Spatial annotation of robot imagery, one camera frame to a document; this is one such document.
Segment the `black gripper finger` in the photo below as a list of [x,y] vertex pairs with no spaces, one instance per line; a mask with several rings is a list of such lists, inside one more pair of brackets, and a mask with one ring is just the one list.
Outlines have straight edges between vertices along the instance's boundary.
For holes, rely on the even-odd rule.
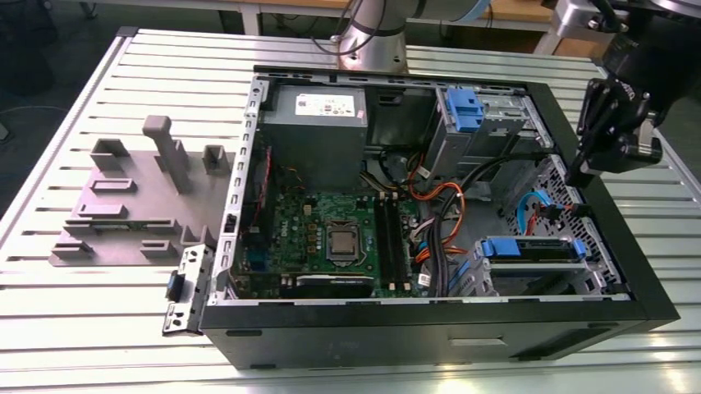
[[606,169],[606,156],[616,142],[617,121],[625,91],[616,79],[592,79],[582,102],[576,133],[580,142],[568,167],[566,184],[586,187]]

